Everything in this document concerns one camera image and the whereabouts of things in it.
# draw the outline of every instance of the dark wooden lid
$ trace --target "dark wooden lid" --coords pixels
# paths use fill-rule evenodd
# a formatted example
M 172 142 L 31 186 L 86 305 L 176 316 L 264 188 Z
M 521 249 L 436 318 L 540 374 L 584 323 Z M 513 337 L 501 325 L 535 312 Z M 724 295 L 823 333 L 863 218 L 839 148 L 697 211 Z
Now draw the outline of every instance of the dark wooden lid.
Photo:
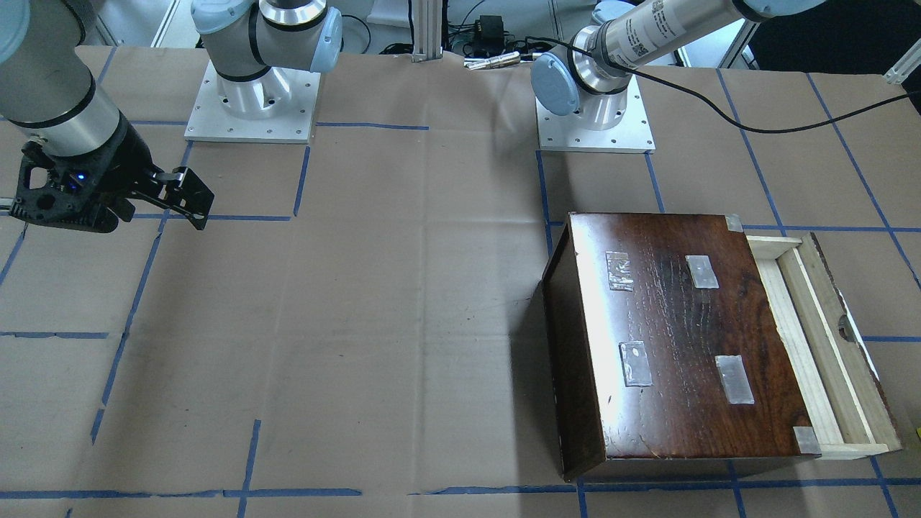
M 571 214 L 569 229 L 609 458 L 800 455 L 809 415 L 743 233 L 661 214 Z M 607 252 L 628 254 L 634 291 L 611 289 Z M 695 288 L 686 255 L 707 255 L 719 288 Z M 624 384 L 631 341 L 651 386 Z M 753 405 L 729 402 L 717 355 L 741 355 Z

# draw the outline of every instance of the blue grid line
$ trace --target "blue grid line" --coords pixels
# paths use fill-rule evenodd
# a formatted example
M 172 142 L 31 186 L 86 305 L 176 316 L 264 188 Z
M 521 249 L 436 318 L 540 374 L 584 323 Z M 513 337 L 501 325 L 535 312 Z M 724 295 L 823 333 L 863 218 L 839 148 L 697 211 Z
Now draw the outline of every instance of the blue grid line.
M 248 493 L 250 491 L 250 483 L 252 482 L 252 469 L 256 466 L 256 447 L 259 445 L 259 430 L 262 427 L 262 421 L 255 419 L 252 421 L 252 437 L 250 438 L 250 452 L 246 457 L 246 474 L 243 477 L 243 488 L 242 493 Z M 237 518 L 243 518 L 246 516 L 246 499 L 247 496 L 244 494 L 239 498 L 239 506 L 237 507 Z
M 921 477 L 886 478 L 885 481 L 890 486 L 921 486 Z
M 36 333 L 33 331 L 0 331 L 0 336 L 13 336 L 14 338 L 67 338 L 70 340 L 104 340 L 108 333 Z
M 144 288 L 147 285 L 147 277 L 150 275 L 150 270 L 154 265 L 154 258 L 157 256 L 157 250 L 160 247 L 160 238 L 163 237 L 163 229 L 166 228 L 168 214 L 169 211 L 164 210 L 163 216 L 160 218 L 160 225 L 157 228 L 157 236 L 154 238 L 154 241 L 150 246 L 150 252 L 147 254 L 147 261 L 144 264 L 144 272 L 141 274 L 141 280 L 137 283 L 137 290 L 134 292 L 134 300 L 131 303 L 131 310 L 128 312 L 128 318 L 124 323 L 122 340 L 119 342 L 118 348 L 115 350 L 115 357 L 112 359 L 112 364 L 109 368 L 109 377 L 106 379 L 105 388 L 102 389 L 102 407 L 97 411 L 96 420 L 93 422 L 93 428 L 89 433 L 89 438 L 92 440 L 93 444 L 96 443 L 96 437 L 99 435 L 99 427 L 102 425 L 102 417 L 105 413 L 105 407 L 109 404 L 109 397 L 111 396 L 112 387 L 115 385 L 115 374 L 118 372 L 119 364 L 122 362 L 124 348 L 128 342 L 128 336 L 131 334 L 131 325 L 134 323 L 134 315 L 137 313 L 137 308 L 141 304 L 141 297 L 144 295 Z
M 579 518 L 589 518 L 589 504 L 585 498 L 585 483 L 582 477 L 576 479 L 576 494 L 578 495 L 578 515 Z
M 792 480 L 740 480 L 741 489 L 782 489 L 813 487 L 867 487 L 878 486 L 880 481 L 887 486 L 921 486 L 921 477 L 894 478 L 811 478 Z M 587 483 L 583 489 L 586 493 L 618 493 L 663 491 L 698 491 L 732 489 L 733 483 L 726 481 L 710 482 L 623 482 L 623 483 Z M 576 493 L 577 487 L 568 484 L 549 486 L 504 486 L 488 488 L 480 486 L 455 486 L 425 493 L 424 496 L 445 495 L 496 495 L 496 494 L 547 494 Z M 144 498 L 271 498 L 271 497 L 356 497 L 363 493 L 349 488 L 303 488 L 303 489 L 207 489 L 190 493 L 149 493 L 128 492 L 111 489 L 90 490 L 36 490 L 36 491 L 0 491 L 0 500 L 91 500 L 91 499 L 144 499 Z
M 656 168 L 652 167 L 652 155 L 648 151 L 643 153 L 643 155 L 646 157 L 646 168 L 649 170 L 649 180 L 652 181 L 652 190 L 656 193 L 656 203 L 659 204 L 659 213 L 665 214 L 665 203 L 662 201 L 659 180 L 656 179 Z
M 538 149 L 534 151 L 534 157 L 537 159 L 537 177 L 541 181 L 541 204 L 543 208 L 543 222 L 550 223 L 550 201 L 547 196 L 547 180 L 543 174 L 543 155 Z
M 712 482 L 624 482 L 586 484 L 587 493 L 633 493 L 642 491 L 712 491 L 732 489 L 731 481 Z
M 118 47 L 112 47 L 112 50 L 109 51 L 109 57 L 106 58 L 106 64 L 102 66 L 102 70 L 99 72 L 96 84 L 102 86 L 102 81 L 105 80 L 106 74 L 109 73 L 109 65 L 112 64 L 112 58 L 115 57 L 116 50 L 118 50 Z
M 93 500 L 93 499 L 149 499 L 149 498 L 213 498 L 220 496 L 219 489 L 195 493 L 147 493 L 112 489 L 86 489 L 74 491 L 0 491 L 0 500 Z
M 428 131 L 428 126 L 407 126 L 402 124 L 380 124 L 380 123 L 317 123 L 317 126 L 332 128 L 381 128 L 381 129 L 402 129 L 415 131 Z
M 873 471 L 876 473 L 877 481 L 880 484 L 880 489 L 882 489 L 882 496 L 886 499 L 886 505 L 889 506 L 889 514 L 892 515 L 892 518 L 899 518 L 899 512 L 895 509 L 895 502 L 892 501 L 892 495 L 889 493 L 889 485 L 886 483 L 886 478 L 882 475 L 880 463 L 877 462 L 875 456 L 870 457 L 869 461 L 873 464 Z
M 822 94 L 819 92 L 819 87 L 817 87 L 815 81 L 812 80 L 812 75 L 806 74 L 806 78 L 809 80 L 809 84 L 812 86 L 812 91 L 815 92 L 816 98 L 819 99 L 819 103 L 822 105 L 822 109 L 825 111 L 825 115 L 829 118 L 829 120 L 833 119 L 832 112 L 828 109 L 828 105 L 825 104 L 825 99 L 822 98 Z M 889 237 L 892 238 L 892 242 L 895 244 L 895 248 L 899 251 L 899 255 L 902 256 L 902 260 L 905 261 L 908 269 L 912 272 L 912 277 L 915 279 L 915 284 L 917 284 L 918 288 L 921 289 L 921 278 L 918 278 L 917 270 L 915 270 L 915 267 L 912 265 L 912 262 L 908 258 L 908 254 L 905 253 L 904 248 L 902 248 L 902 244 L 899 242 L 899 238 L 896 237 L 894 232 L 892 232 L 892 225 L 889 224 L 889 219 L 886 218 L 886 214 L 882 211 L 880 202 L 876 199 L 876 195 L 873 194 L 873 190 L 870 188 L 869 182 L 867 182 L 867 177 L 864 176 L 863 170 L 861 170 L 860 165 L 857 164 L 857 159 L 854 158 L 854 153 L 851 152 L 851 147 L 847 144 L 845 136 L 841 133 L 841 129 L 838 127 L 838 123 L 832 123 L 832 128 L 834 128 L 834 132 L 838 135 L 838 140 L 841 141 L 841 145 L 845 148 L 847 157 L 851 160 L 851 165 L 854 166 L 854 171 L 857 173 L 857 177 L 860 179 L 864 189 L 867 191 L 870 202 L 873 203 L 873 207 L 876 208 L 877 214 L 880 215 L 882 224 L 886 227 L 887 230 L 890 230 Z
M 723 74 L 717 69 L 717 79 L 719 79 L 719 84 L 723 87 L 723 92 L 726 94 L 726 100 L 729 101 L 729 107 L 732 109 L 732 117 L 736 120 L 737 123 L 741 123 L 739 120 L 739 112 L 736 111 L 736 105 L 732 102 L 732 96 L 729 95 L 729 88 L 726 86 L 726 81 L 723 79 Z M 764 173 L 761 171 L 761 164 L 758 163 L 758 158 L 754 155 L 754 149 L 752 148 L 752 142 L 749 141 L 748 133 L 745 130 L 740 129 L 739 133 L 742 135 L 742 140 L 745 142 L 745 147 L 748 148 L 749 157 L 752 159 L 752 165 L 754 165 L 755 172 L 758 173 L 758 180 L 761 182 L 761 188 L 764 189 L 764 195 L 767 197 L 767 204 L 771 206 L 771 212 L 774 213 L 774 219 L 777 221 L 777 226 L 780 227 L 780 235 L 786 236 L 787 231 L 784 228 L 784 222 L 780 219 L 780 212 L 777 211 L 777 205 L 774 203 L 774 197 L 771 195 L 771 190 L 767 186 L 767 180 L 764 178 Z
M 294 215 L 300 212 L 300 201 L 304 196 L 304 183 L 307 181 L 307 166 L 310 163 L 310 146 L 304 148 L 304 160 L 300 165 L 300 178 L 297 180 L 297 196 L 294 198 Z
M 19 233 L 18 239 L 16 239 L 16 244 L 13 245 L 13 250 L 10 251 L 9 257 L 6 258 L 6 263 L 3 265 L 3 269 L 0 270 L 0 286 L 3 286 L 3 282 L 6 280 L 10 268 L 13 267 L 13 261 L 16 261 L 19 249 L 22 248 L 22 243 L 26 240 L 26 229 L 28 228 L 29 225 L 23 225 L 22 231 Z
M 184 126 L 188 121 L 129 121 L 137 126 Z
M 736 497 L 736 507 L 739 508 L 739 518 L 746 518 L 745 502 L 742 500 L 742 490 L 739 484 L 739 476 L 736 474 L 736 465 L 731 460 L 726 461 L 729 469 L 729 478 L 732 480 L 732 494 Z
M 181 167 L 186 167 L 189 165 L 189 157 L 192 154 L 192 146 L 194 145 L 195 143 L 192 140 L 186 143 L 185 152 L 182 153 L 182 162 L 179 164 Z
M 138 219 L 160 219 L 163 218 L 162 214 L 135 214 L 135 218 Z M 167 216 L 167 219 L 186 219 L 182 214 L 172 214 L 170 213 Z M 290 221 L 290 216 L 260 216 L 258 214 L 210 214 L 208 219 L 215 219 L 221 221 Z
M 862 336 L 864 342 L 908 342 L 921 343 L 921 336 Z
M 249 491 L 224 491 L 225 497 L 244 499 L 287 497 L 360 497 L 362 492 L 350 488 L 252 489 Z
M 556 484 L 552 486 L 503 486 L 489 488 L 485 486 L 454 486 L 450 488 L 429 491 L 426 496 L 441 495 L 518 495 L 518 494 L 544 494 L 544 493 L 575 493 L 575 486 L 570 484 Z
M 543 226 L 544 236 L 547 238 L 547 257 L 554 256 L 554 234 L 550 231 L 550 224 Z
M 921 233 L 916 227 L 835 227 L 829 225 L 742 225 L 752 230 L 804 230 L 807 232 L 905 232 Z

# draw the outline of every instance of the metal base plate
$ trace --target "metal base plate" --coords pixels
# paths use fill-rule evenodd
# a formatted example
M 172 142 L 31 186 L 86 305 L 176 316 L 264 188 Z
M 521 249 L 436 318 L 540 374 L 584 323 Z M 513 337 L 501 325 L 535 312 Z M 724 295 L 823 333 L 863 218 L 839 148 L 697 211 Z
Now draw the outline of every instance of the metal base plate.
M 545 151 L 646 153 L 656 150 L 636 76 L 627 86 L 627 108 L 621 122 L 609 130 L 580 127 L 574 114 L 559 116 L 537 103 L 537 134 Z
M 211 63 L 204 71 L 202 86 L 185 128 L 186 140 L 205 142 L 264 142 L 307 144 L 313 128 L 321 75 L 285 69 L 291 82 L 291 104 L 269 119 L 240 119 L 225 110 L 217 93 L 217 72 Z

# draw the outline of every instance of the wooden box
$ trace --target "wooden box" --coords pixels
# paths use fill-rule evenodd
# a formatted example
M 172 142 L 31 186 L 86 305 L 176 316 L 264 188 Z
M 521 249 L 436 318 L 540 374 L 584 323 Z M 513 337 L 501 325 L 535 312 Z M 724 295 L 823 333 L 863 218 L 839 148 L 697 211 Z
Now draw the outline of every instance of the wooden box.
M 567 480 L 901 447 L 814 241 L 729 223 L 569 215 L 542 280 Z

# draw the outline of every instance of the black cable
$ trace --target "black cable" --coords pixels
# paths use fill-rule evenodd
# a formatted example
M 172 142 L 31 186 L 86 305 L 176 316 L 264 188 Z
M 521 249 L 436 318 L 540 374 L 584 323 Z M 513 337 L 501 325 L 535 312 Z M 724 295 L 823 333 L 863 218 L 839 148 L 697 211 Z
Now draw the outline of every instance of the black cable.
M 367 45 L 365 45 L 365 50 L 364 50 L 364 51 L 361 51 L 361 53 L 366 53 L 366 52 L 367 52 L 367 49 L 369 49 L 369 48 L 371 47 L 371 27 L 369 27 L 369 26 L 367 25 L 367 23 L 365 23 L 365 20 L 363 20 L 363 19 L 361 19 L 361 18 L 359 18 L 359 17 L 357 17 L 357 16 L 353 16 L 353 15 L 343 15 L 343 18 L 356 19 L 356 20 L 358 20 L 358 23 L 360 23 L 360 24 L 362 24 L 362 25 L 365 26 L 365 30 L 367 30 Z
M 556 43 L 557 45 L 563 45 L 564 47 L 566 47 L 567 49 L 569 49 L 569 50 L 571 50 L 571 51 L 573 51 L 573 52 L 575 52 L 575 53 L 581 53 L 581 54 L 584 54 L 584 55 L 586 55 L 586 56 L 591 57 L 591 53 L 590 53 L 589 51 L 587 51 L 587 50 L 585 50 L 585 49 L 580 49 L 580 48 L 578 48 L 578 47 L 576 47 L 575 45 L 572 45 L 572 44 L 570 44 L 570 43 L 563 43 L 562 41 L 554 40 L 553 38 L 537 38 L 537 37 L 533 37 L 533 36 L 527 36 L 527 37 L 525 37 L 525 40 L 548 41 L 548 42 L 550 42 L 550 43 Z M 674 84 L 674 83 L 672 83 L 672 82 L 670 82 L 670 81 L 667 81 L 667 80 L 665 80 L 665 79 L 662 79 L 662 78 L 660 78 L 660 77 L 655 77 L 655 76 L 652 76 L 652 75 L 650 75 L 650 74 L 647 74 L 646 72 L 640 72 L 639 70 L 630 69 L 630 68 L 627 68 L 626 66 L 620 66 L 620 65 L 618 65 L 618 64 L 610 64 L 610 65 L 613 66 L 614 68 L 616 68 L 616 69 L 618 69 L 618 70 L 621 70 L 621 71 L 623 71 L 623 72 L 626 72 L 626 73 L 628 73 L 628 74 L 636 74 L 636 75 L 639 76 L 639 77 L 643 77 L 643 78 L 648 79 L 648 80 L 650 80 L 650 81 L 653 81 L 653 82 L 656 82 L 656 83 L 660 83 L 661 85 L 665 85 L 666 87 L 674 88 L 674 89 L 676 89 L 676 90 L 678 90 L 678 91 L 680 91 L 680 92 L 684 92 L 684 93 L 686 93 L 686 94 L 688 94 L 688 95 L 690 95 L 690 96 L 696 97 L 697 99 L 702 100 L 704 103 L 706 103 L 707 106 L 709 106 L 711 109 L 713 109 L 713 111 L 716 112 L 717 115 L 719 115 L 720 117 L 722 117 L 724 120 L 726 120 L 726 122 L 728 122 L 728 123 L 730 123 L 730 124 L 736 126 L 736 127 L 739 128 L 739 129 L 742 129 L 742 130 L 745 130 L 745 131 L 749 131 L 749 132 L 752 132 L 752 133 L 760 133 L 760 134 L 767 134 L 767 135 L 779 135 L 779 134 L 786 134 L 786 133 L 797 133 L 797 132 L 800 132 L 800 131 L 807 131 L 807 130 L 810 130 L 810 129 L 820 128 L 820 127 L 822 127 L 822 126 L 827 126 L 827 125 L 829 125 L 829 124 L 834 124 L 834 123 L 841 122 L 841 121 L 843 121 L 844 119 L 849 119 L 849 118 L 851 118 L 851 117 L 853 117 L 853 116 L 855 116 L 855 115 L 859 115 L 859 114 L 864 113 L 864 112 L 869 112 L 870 110 L 874 110 L 874 109 L 876 109 L 876 108 L 879 108 L 880 106 L 885 106 L 885 105 L 890 104 L 890 103 L 892 103 L 892 102 L 896 102 L 897 100 L 902 100 L 902 99 L 908 99 L 908 98 L 911 98 L 911 97 L 921 96 L 921 90 L 911 91 L 911 92 L 905 93 L 905 94 L 903 94 L 903 95 L 897 95 L 897 96 L 895 96 L 895 97 L 888 98 L 887 100 L 881 100 L 880 102 L 876 102 L 876 103 L 870 104 L 869 106 L 865 106 L 865 107 L 863 107 L 863 108 L 860 108 L 859 110 L 854 110 L 854 111 L 852 111 L 852 112 L 845 113 L 844 115 L 839 115 L 839 116 L 837 116 L 837 117 L 834 117 L 833 119 L 829 119 L 829 120 L 827 120 L 827 121 L 822 121 L 822 122 L 820 122 L 820 123 L 809 124 L 809 125 L 805 125 L 805 126 L 798 126 L 798 127 L 793 127 L 793 128 L 785 128 L 785 129 L 763 129 L 763 128 L 755 128 L 755 127 L 751 127 L 751 126 L 746 125 L 746 124 L 739 123 L 738 121 L 736 121 L 735 119 L 733 119 L 733 118 L 730 117 L 729 115 L 726 115 L 725 112 L 723 112 L 722 110 L 720 110 L 719 107 L 716 106 L 716 104 L 715 104 L 713 101 L 711 101 L 710 99 L 708 99 L 708 98 L 707 98 L 706 96 L 704 96 L 704 94 L 702 94 L 702 93 L 696 92 L 696 91 L 694 91 L 694 90 L 691 90 L 690 88 L 686 88 L 686 87 L 683 87 L 683 86 L 681 86 L 681 85 L 676 85 L 676 84 Z
M 463 21 L 462 21 L 460 24 L 463 26 L 463 24 L 467 23 L 467 18 L 470 17 L 470 15 L 473 13 L 473 10 L 474 10 L 475 8 L 479 7 L 480 4 L 482 4 L 482 3 L 485 2 L 485 1 L 486 1 L 486 0 L 480 0 L 479 2 L 476 3 L 475 6 L 471 7 L 470 10 L 467 11 L 467 14 L 463 17 Z
M 409 4 L 409 42 L 415 50 L 415 27 L 413 26 L 413 0 L 406 0 Z
M 476 5 L 474 5 L 473 7 L 471 7 L 470 10 L 467 11 L 467 14 L 463 17 L 463 21 L 460 23 L 460 25 L 453 25 L 453 26 L 451 26 L 452 28 L 457 29 L 455 32 L 453 32 L 453 33 L 450 35 L 450 40 L 449 40 L 449 42 L 448 42 L 448 47 L 451 49 L 452 52 L 454 51 L 454 45 L 457 44 L 457 38 L 458 38 L 458 35 L 459 35 L 459 34 L 462 34 L 462 33 L 465 33 L 465 32 L 473 32 L 473 31 L 474 31 L 474 29 L 475 29 L 475 27 L 476 27 L 476 24 L 475 24 L 475 23 L 468 24 L 468 23 L 467 23 L 467 18 L 470 17 L 470 14 L 473 13 L 473 10 L 474 10 L 474 9 L 476 9 L 477 7 L 479 7 L 480 4 L 482 4 L 482 3 L 485 2 L 485 1 L 486 1 L 486 0 L 480 0 L 480 2 L 477 2 Z

